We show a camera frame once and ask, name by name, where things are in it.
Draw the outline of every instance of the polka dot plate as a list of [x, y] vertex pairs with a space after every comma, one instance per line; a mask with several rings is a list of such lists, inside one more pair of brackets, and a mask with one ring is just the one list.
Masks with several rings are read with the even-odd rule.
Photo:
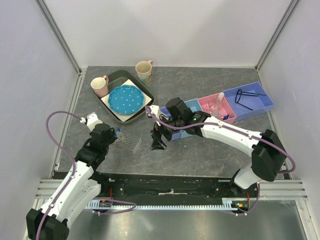
[[129, 115], [137, 112], [143, 105], [145, 96], [136, 86], [117, 86], [109, 94], [108, 103], [110, 108], [117, 114]]

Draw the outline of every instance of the white mug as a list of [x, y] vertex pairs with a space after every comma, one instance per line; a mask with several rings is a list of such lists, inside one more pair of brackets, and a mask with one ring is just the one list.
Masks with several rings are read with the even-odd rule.
[[103, 98], [109, 93], [108, 83], [109, 83], [108, 76], [103, 76], [103, 77], [96, 77], [95, 79], [93, 79], [90, 85], [94, 93], [99, 98]]
[[138, 75], [139, 80], [147, 86], [150, 86], [152, 83], [151, 70], [153, 63], [153, 61], [149, 60], [138, 62], [137, 65], [135, 65], [136, 74]]

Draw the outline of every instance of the pink mug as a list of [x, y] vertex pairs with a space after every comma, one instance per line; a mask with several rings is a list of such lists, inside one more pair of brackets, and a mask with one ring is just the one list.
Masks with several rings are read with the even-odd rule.
[[96, 77], [91, 81], [91, 88], [99, 98], [103, 98], [109, 93], [108, 82], [108, 76]]

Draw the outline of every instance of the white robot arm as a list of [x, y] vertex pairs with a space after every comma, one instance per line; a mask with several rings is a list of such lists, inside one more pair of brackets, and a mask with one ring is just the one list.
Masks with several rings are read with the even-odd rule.
[[[170, 116], [163, 117], [162, 121], [173, 129], [157, 121], [151, 131], [153, 138], [152, 150], [166, 149], [167, 146], [161, 140], [161, 136], [164, 135], [170, 141], [172, 134], [178, 131], [174, 127], [183, 128], [198, 124], [197, 126], [186, 128], [186, 132], [199, 137], [218, 140], [252, 157], [252, 163], [238, 170], [232, 178], [233, 183], [240, 188], [240, 191], [248, 189], [261, 179], [269, 182], [274, 181], [281, 170], [286, 157], [260, 141], [263, 138], [285, 150], [275, 132], [271, 130], [266, 130], [265, 133], [250, 131], [222, 122], [203, 111], [192, 112], [178, 97], [170, 100], [166, 104], [166, 108]], [[151, 114], [156, 116], [157, 119], [161, 119], [163, 115], [165, 116], [156, 105], [150, 106], [150, 110]]]
[[109, 179], [97, 174], [96, 169], [105, 159], [109, 145], [115, 142], [115, 130], [98, 119], [93, 112], [82, 119], [91, 130], [89, 138], [75, 157], [75, 174], [72, 167], [60, 186], [40, 210], [31, 209], [26, 216], [28, 237], [36, 239], [41, 218], [47, 213], [41, 228], [40, 239], [67, 239], [69, 229], [86, 205], [101, 192], [101, 183]]

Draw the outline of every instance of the blue compartment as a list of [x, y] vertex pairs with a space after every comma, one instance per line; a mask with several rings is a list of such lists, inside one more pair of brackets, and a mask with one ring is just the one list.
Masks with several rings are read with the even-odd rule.
[[246, 107], [236, 103], [236, 95], [239, 89], [241, 89], [243, 92], [267, 94], [259, 82], [253, 82], [247, 85], [238, 86], [238, 87], [223, 91], [224, 96], [226, 97], [233, 111], [235, 112], [235, 115], [236, 115], [235, 122], [243, 119], [247, 119], [259, 114], [267, 113], [275, 105], [268, 95], [241, 96], [239, 103], [253, 109], [253, 111], [251, 111], [250, 109], [247, 109]]
[[[201, 107], [200, 103], [198, 102], [198, 99], [196, 99], [196, 98], [192, 99], [192, 100], [189, 100], [189, 101], [185, 101], [184, 103], [193, 112], [202, 111], [202, 107]], [[161, 112], [163, 112], [168, 117], [171, 116], [169, 111], [168, 111], [168, 109], [165, 106], [161, 107], [160, 110], [161, 110]], [[177, 137], [179, 137], [179, 139], [184, 139], [184, 138], [191, 137], [191, 136], [193, 136], [193, 135], [188, 134], [185, 130], [180, 130], [180, 131], [175, 132], [174, 134], [172, 134], [171, 141], [178, 139]]]

